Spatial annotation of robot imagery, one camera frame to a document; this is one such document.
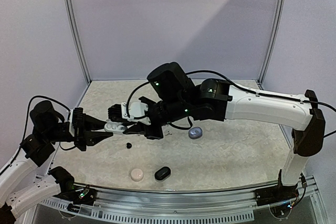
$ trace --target black bracket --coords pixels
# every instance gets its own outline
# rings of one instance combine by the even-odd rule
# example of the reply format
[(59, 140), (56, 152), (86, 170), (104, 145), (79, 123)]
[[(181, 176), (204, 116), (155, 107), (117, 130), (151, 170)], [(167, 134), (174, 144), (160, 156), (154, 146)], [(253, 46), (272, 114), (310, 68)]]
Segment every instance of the black bracket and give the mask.
[[(312, 102), (317, 102), (315, 92), (307, 90), (305, 95)], [(310, 114), (312, 119), (310, 120), (307, 128), (304, 131), (292, 130), (292, 137), (294, 140), (294, 153), (299, 154), (302, 157), (310, 157), (318, 153), (323, 146), (325, 120), (323, 113), (318, 109), (316, 103), (311, 104), (312, 109)]]
[(14, 224), (16, 219), (11, 212), (11, 207), (6, 203), (0, 208), (0, 224)]
[(95, 132), (103, 129), (106, 122), (86, 115), (83, 108), (74, 109), (72, 123), (75, 129), (74, 145), (83, 152), (87, 146), (94, 146), (113, 136), (112, 132)]
[(70, 173), (68, 173), (68, 171), (65, 170), (63, 167), (57, 166), (51, 169), (48, 172), (48, 175), (51, 175), (55, 178), (55, 181), (57, 184), (59, 184), (62, 193), (70, 191), (74, 188), (74, 177)]
[(97, 199), (97, 190), (90, 186), (74, 186), (72, 190), (56, 195), (56, 198), (72, 201), (73, 205), (93, 206)]
[(26, 159), (30, 158), (40, 167), (55, 151), (53, 145), (44, 141), (39, 134), (31, 134), (27, 136), (21, 143), (21, 148), (25, 151)]

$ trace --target white plastic part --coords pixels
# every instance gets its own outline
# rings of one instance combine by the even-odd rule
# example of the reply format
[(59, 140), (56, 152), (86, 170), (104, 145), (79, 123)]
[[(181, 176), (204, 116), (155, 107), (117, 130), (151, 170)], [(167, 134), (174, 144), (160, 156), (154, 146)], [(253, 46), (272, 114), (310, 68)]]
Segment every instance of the white plastic part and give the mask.
[(107, 119), (106, 124), (104, 126), (104, 130), (106, 132), (112, 132), (114, 134), (122, 135), (122, 133), (127, 129), (127, 127), (123, 126), (120, 122), (112, 122)]
[(17, 219), (29, 208), (60, 192), (60, 186), (56, 184), (55, 178), (48, 175), (38, 183), (11, 194), (6, 203), (12, 207), (11, 212)]
[(293, 144), (287, 156), (285, 166), (281, 172), (281, 182), (284, 186), (294, 186), (297, 184), (300, 174), (306, 166), (309, 157), (302, 157), (294, 154)]
[(121, 104), (121, 114), (122, 118), (130, 122), (140, 122), (146, 125), (151, 125), (151, 121), (148, 117), (142, 119), (134, 119), (145, 116), (145, 112), (148, 111), (148, 105), (142, 102), (132, 102), (129, 106), (130, 117), (126, 113), (126, 103)]
[[(256, 91), (257, 93), (280, 95), (300, 99), (301, 101), (308, 100), (303, 94), (291, 95), (248, 87), (244, 88)], [(226, 119), (247, 119), (276, 123), (292, 127), (298, 131), (304, 131), (312, 118), (310, 103), (258, 96), (242, 91), (234, 86), (230, 86), (229, 95), (233, 99), (227, 103)]]
[[(29, 158), (25, 158), (26, 153), (23, 149), (20, 150), (15, 161), (8, 167), (8, 169), (0, 176), (0, 207), (6, 202), (7, 197), (14, 190), (14, 188), (33, 170), (37, 168), (37, 165)], [(10, 164), (13, 157), (7, 162), (5, 167)]]
[(131, 171), (131, 178), (135, 182), (139, 182), (143, 179), (143, 171), (139, 168), (135, 168)]
[(71, 136), (75, 136), (75, 128), (73, 127), (73, 124), (72, 124), (72, 114), (73, 114), (73, 110), (70, 111), (69, 132), (70, 132)]

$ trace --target vent grille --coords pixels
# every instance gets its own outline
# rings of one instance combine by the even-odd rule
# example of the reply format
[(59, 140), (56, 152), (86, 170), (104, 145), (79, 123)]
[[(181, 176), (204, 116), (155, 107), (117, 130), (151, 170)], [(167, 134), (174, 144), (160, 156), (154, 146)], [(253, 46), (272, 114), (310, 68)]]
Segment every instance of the vent grille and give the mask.
[[(41, 202), (42, 205), (67, 211), (68, 202), (60, 199), (49, 198)], [(96, 210), (92, 208), (90, 217), (107, 222), (120, 224), (221, 224), (221, 223), (242, 223), (254, 221), (253, 211), (244, 211), (237, 214), (216, 215), (215, 217), (136, 217), (134, 215), (123, 215), (108, 210)]]

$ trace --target gray round object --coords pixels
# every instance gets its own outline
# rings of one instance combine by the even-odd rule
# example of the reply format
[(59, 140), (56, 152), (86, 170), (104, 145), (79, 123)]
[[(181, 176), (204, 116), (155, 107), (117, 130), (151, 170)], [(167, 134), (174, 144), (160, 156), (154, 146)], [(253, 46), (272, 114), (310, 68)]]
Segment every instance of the gray round object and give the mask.
[(194, 127), (189, 130), (188, 135), (191, 139), (197, 139), (203, 135), (203, 131), (200, 127)]

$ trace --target metal edge strip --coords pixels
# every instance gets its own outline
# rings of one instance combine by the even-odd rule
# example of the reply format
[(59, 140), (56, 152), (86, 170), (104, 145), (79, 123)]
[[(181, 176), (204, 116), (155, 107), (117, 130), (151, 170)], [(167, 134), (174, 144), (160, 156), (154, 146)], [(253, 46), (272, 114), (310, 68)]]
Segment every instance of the metal edge strip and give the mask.
[(270, 40), (269, 40), (269, 43), (268, 43), (265, 60), (264, 60), (264, 63), (262, 64), (262, 67), (261, 67), (261, 70), (260, 70), (260, 73), (259, 73), (259, 77), (258, 77), (258, 82), (260, 84), (262, 84), (265, 80), (265, 76), (266, 76), (266, 73), (267, 73), (267, 69), (268, 69), (268, 66), (269, 66), (271, 55), (272, 55), (272, 52), (273, 52), (273, 49), (274, 49), (277, 33), (278, 33), (278, 30), (279, 30), (281, 13), (282, 13), (282, 9), (283, 9), (283, 6), (284, 6), (284, 1), (285, 0), (277, 0), (277, 7), (276, 7), (274, 19), (273, 19), (273, 28), (272, 28), (272, 32), (271, 32), (271, 37), (270, 37)]
[(311, 195), (310, 199), (311, 199), (311, 204), (313, 206), (313, 211), (315, 213), (315, 217), (318, 221), (317, 223), (328, 224), (329, 223), (329, 217), (328, 217), (328, 214), (327, 214), (327, 210), (325, 209), (325, 205), (324, 205), (324, 202), (322, 200), (320, 190), (318, 190), (317, 194)]
[(78, 60), (79, 60), (79, 64), (82, 68), (82, 72), (85, 78), (85, 81), (87, 82), (87, 84), (89, 84), (91, 82), (91, 76), (90, 76), (90, 72), (89, 72), (89, 68), (84, 56), (84, 52), (83, 52), (83, 48), (80, 42), (80, 38), (79, 38), (79, 33), (78, 33), (78, 28), (77, 28), (77, 24), (76, 24), (76, 19), (75, 19), (75, 14), (74, 14), (74, 9), (72, 7), (72, 1), (71, 0), (65, 0), (65, 6), (66, 6), (66, 10), (67, 10), (67, 14), (68, 14), (68, 19), (69, 19), (69, 25), (70, 25), (70, 29), (71, 29), (71, 33), (72, 33), (72, 37), (73, 37), (73, 42), (75, 44), (75, 48), (77, 51), (77, 56), (78, 56)]
[(279, 124), (279, 126), (280, 126), (280, 129), (281, 129), (282, 133), (283, 133), (283, 136), (286, 139), (286, 142), (287, 142), (288, 146), (290, 147), (291, 137), (287, 134), (287, 131), (285, 130), (285, 127), (283, 125)]
[[(306, 197), (318, 193), (316, 182), (312, 176), (307, 177), (307, 183), (308, 190)], [(303, 189), (301, 186), (298, 186), (298, 189), (300, 190), (300, 193), (302, 193)], [(231, 215), (244, 211), (267, 208), (268, 205), (256, 205), (255, 200), (251, 197), (253, 191), (254, 189), (206, 194), (194, 193), (188, 195), (162, 195), (156, 193), (135, 193), (131, 191), (124, 191), (121, 193), (121, 191), (117, 190), (109, 190), (109, 192), (105, 195), (104, 191), (99, 191), (98, 193), (100, 196), (104, 195), (107, 196), (107, 198), (98, 197), (93, 206), (82, 205), (82, 209), (87, 209), (85, 212), (89, 214), (79, 216), (95, 219), (98, 218), (101, 220), (106, 220), (106, 218), (103, 217), (104, 215), (128, 215), (129, 217), (136, 218), (139, 216), (141, 216), (141, 218), (165, 217), (166, 219), (171, 220), (197, 220), (200, 217), (215, 218), (218, 217), (218, 214)], [(66, 212), (65, 205), (68, 203), (68, 201), (51, 197), (40, 204)]]
[(35, 216), (37, 205), (29, 208), (23, 215), (21, 215), (16, 221), (22, 224), (32, 224)]

